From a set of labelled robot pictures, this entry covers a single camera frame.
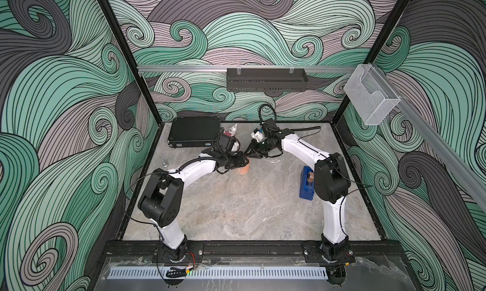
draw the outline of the clear plastic panel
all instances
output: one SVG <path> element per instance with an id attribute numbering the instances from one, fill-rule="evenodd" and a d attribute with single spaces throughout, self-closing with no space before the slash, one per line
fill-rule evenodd
<path id="1" fill-rule="evenodd" d="M 365 125 L 380 124 L 400 101 L 385 74 L 371 64 L 358 65 L 344 91 Z"/>

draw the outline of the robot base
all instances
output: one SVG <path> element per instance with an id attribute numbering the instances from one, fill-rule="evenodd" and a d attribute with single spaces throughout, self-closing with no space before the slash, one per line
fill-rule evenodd
<path id="1" fill-rule="evenodd" d="M 349 247 L 349 238 L 346 236 L 339 243 L 330 243 L 324 234 L 321 234 L 322 239 L 322 255 L 328 261 L 334 261 L 338 263 L 352 263 L 355 261 L 354 255 L 352 255 L 351 248 Z"/>

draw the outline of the black box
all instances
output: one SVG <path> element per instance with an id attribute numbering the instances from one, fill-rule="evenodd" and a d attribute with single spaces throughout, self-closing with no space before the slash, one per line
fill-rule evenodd
<path id="1" fill-rule="evenodd" d="M 309 79 L 303 68 L 236 68 L 226 73 L 228 92 L 303 92 Z"/>
<path id="2" fill-rule="evenodd" d="M 220 126 L 219 117 L 175 118 L 167 142 L 172 148 L 210 147 Z"/>

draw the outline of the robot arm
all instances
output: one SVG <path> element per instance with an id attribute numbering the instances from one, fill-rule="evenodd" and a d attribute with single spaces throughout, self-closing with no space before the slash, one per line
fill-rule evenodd
<path id="1" fill-rule="evenodd" d="M 345 201 L 350 183 L 347 180 L 349 176 L 343 157 L 338 153 L 330 154 L 313 147 L 301 140 L 292 130 L 278 129 L 272 119 L 263 123 L 262 128 L 266 138 L 260 142 L 253 139 L 245 153 L 229 152 L 233 147 L 232 140 L 235 139 L 220 136 L 215 145 L 204 150 L 199 158 L 179 169 L 157 169 L 155 172 L 160 174 L 154 174 L 149 178 L 138 202 L 138 208 L 156 225 L 163 243 L 172 250 L 174 260 L 183 258 L 187 240 L 176 219 L 183 188 L 221 166 L 229 170 L 246 166 L 249 163 L 248 158 L 274 157 L 268 155 L 274 148 L 295 155 L 314 170 L 314 191 L 324 200 L 323 255 L 328 260 L 334 260 L 348 246 L 348 237 L 343 226 Z M 160 192 L 164 189 L 167 189 L 165 195 Z"/>
<path id="2" fill-rule="evenodd" d="M 156 169 L 154 173 L 159 174 L 152 174 L 149 178 L 138 201 L 138 208 L 157 227 L 162 242 L 171 250 L 174 260 L 184 257 L 187 240 L 176 218 L 184 187 L 219 167 L 230 170 L 246 166 L 249 160 L 242 151 L 231 152 L 235 141 L 234 137 L 220 134 L 215 138 L 213 147 L 205 149 L 197 159 L 169 171 Z M 161 190 L 165 189 L 166 193 L 162 194 Z"/>
<path id="3" fill-rule="evenodd" d="M 334 246 L 342 243 L 347 237 L 343 228 L 346 195 L 350 186 L 346 180 L 348 172 L 343 156 L 313 147 L 295 134 L 282 139 L 282 149 L 313 168 L 314 191 L 323 200 L 324 206 L 323 236 Z"/>
<path id="4" fill-rule="evenodd" d="M 351 184 L 343 156 L 338 153 L 330 154 L 310 145 L 292 130 L 280 130 L 273 119 L 264 121 L 261 132 L 255 130 L 252 137 L 254 139 L 246 151 L 248 157 L 273 157 L 268 153 L 278 148 L 282 152 L 295 155 L 313 169 L 314 191 L 323 200 L 324 206 L 325 255 L 329 260 L 334 259 L 348 246 L 348 236 L 344 231 L 345 203 Z"/>

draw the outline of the gray marble surface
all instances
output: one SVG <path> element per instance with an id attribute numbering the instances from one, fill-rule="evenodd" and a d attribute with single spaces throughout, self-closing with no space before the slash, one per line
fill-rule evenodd
<path id="1" fill-rule="evenodd" d="M 227 130 L 231 125 L 222 124 Z M 324 151 L 342 153 L 330 124 L 278 124 L 281 129 L 315 125 L 321 125 L 320 133 L 304 140 Z M 161 167 L 162 159 L 169 163 L 168 168 L 178 167 L 203 150 L 170 148 L 167 144 L 170 127 L 170 123 L 164 126 L 148 172 Z M 242 150 L 250 143 L 250 133 L 256 127 L 257 123 L 238 124 L 236 137 Z M 313 132 L 316 130 L 297 134 L 304 136 Z M 213 172 L 201 177 L 184 188 L 177 216 L 182 231 L 191 240 L 319 240 L 324 227 L 323 204 L 317 195 L 312 201 L 299 197 L 303 167 L 303 162 L 284 152 L 277 158 L 252 159 L 250 171 L 245 175 L 230 171 L 225 175 Z M 349 190 L 356 188 L 353 183 Z M 147 220 L 137 207 L 132 217 Z M 350 240 L 380 240 L 359 191 L 347 198 L 346 232 Z M 158 232 L 153 226 L 129 222 L 124 240 L 154 239 L 158 239 Z"/>

